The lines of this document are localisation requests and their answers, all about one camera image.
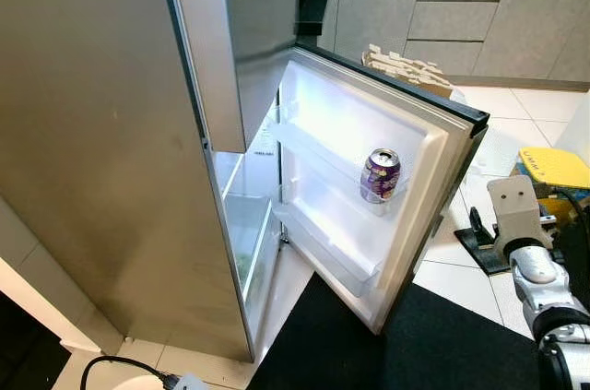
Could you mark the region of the fridge door with white liner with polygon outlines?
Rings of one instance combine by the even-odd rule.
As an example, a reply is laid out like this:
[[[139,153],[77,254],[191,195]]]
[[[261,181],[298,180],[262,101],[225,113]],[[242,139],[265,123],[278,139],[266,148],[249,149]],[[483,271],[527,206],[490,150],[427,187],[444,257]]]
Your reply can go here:
[[[407,187],[404,210],[392,220],[371,216],[329,189],[296,183],[296,195],[282,183],[279,158],[277,206],[304,202],[354,240],[363,258],[375,263],[372,292],[355,297],[290,245],[374,334],[384,330],[389,311],[412,280],[426,241],[475,158],[489,116],[463,103],[388,77],[340,54],[296,44],[289,50],[277,92],[275,120],[298,125],[343,159],[362,169],[373,150],[389,148],[401,161],[397,186]]]

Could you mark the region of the clear fridge door bin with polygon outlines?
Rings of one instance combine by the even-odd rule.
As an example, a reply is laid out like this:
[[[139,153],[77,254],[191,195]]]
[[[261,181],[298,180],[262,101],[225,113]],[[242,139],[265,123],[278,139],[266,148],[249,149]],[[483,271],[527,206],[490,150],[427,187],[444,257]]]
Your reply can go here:
[[[324,269],[327,275],[351,296],[365,297],[372,292],[375,263],[363,258],[354,240],[340,226],[306,207],[304,202],[281,202],[279,221],[287,227],[289,241]]]
[[[296,195],[296,183],[302,181],[306,187],[329,189],[340,200],[379,219],[392,220],[404,210],[407,187],[402,184],[397,186],[392,199],[371,202],[365,196],[357,163],[343,159],[298,125],[278,122],[271,125],[271,133],[279,145],[279,170],[290,199]]]

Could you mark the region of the stainless steel fridge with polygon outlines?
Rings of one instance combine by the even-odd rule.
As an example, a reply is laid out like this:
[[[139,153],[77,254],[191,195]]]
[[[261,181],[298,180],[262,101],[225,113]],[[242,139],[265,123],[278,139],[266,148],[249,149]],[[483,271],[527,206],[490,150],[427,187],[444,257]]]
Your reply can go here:
[[[0,199],[123,337],[249,361],[177,0],[0,0]]]

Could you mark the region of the yellow lidded box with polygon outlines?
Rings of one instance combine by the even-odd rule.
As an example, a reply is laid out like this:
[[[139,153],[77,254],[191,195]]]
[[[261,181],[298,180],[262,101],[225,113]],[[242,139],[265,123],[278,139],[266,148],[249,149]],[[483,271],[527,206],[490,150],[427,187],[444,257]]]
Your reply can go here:
[[[511,175],[526,175],[547,216],[569,224],[587,205],[590,168],[571,151],[526,147],[518,151]]]

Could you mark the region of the purple drink can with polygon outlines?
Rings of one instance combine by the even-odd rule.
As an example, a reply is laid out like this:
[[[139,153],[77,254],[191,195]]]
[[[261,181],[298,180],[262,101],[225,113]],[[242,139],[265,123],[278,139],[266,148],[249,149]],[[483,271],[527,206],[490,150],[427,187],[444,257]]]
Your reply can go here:
[[[383,204],[392,199],[401,175],[401,161],[396,151],[378,148],[363,162],[360,175],[360,195],[371,204]]]

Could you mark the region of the small black floor mat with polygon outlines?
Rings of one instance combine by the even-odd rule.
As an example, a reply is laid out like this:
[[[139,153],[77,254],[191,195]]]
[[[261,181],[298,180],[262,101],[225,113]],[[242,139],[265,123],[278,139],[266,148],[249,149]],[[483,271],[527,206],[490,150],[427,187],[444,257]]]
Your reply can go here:
[[[535,342],[417,284],[375,335],[317,275],[247,390],[540,390]]]

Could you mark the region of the grey kitchen drawer cabinets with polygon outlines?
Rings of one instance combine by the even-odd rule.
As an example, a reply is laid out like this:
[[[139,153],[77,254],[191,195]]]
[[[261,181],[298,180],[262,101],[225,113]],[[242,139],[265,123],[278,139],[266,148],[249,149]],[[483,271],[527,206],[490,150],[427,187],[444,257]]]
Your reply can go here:
[[[431,62],[454,82],[586,88],[590,0],[325,0],[316,44]]]

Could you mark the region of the stainless steel freezer door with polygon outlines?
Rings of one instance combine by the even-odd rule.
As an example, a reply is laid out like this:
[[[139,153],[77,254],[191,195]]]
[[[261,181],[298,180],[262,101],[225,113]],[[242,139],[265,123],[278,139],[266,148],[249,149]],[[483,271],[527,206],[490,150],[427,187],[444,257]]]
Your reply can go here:
[[[177,0],[212,150],[244,153],[277,99],[298,0]]]

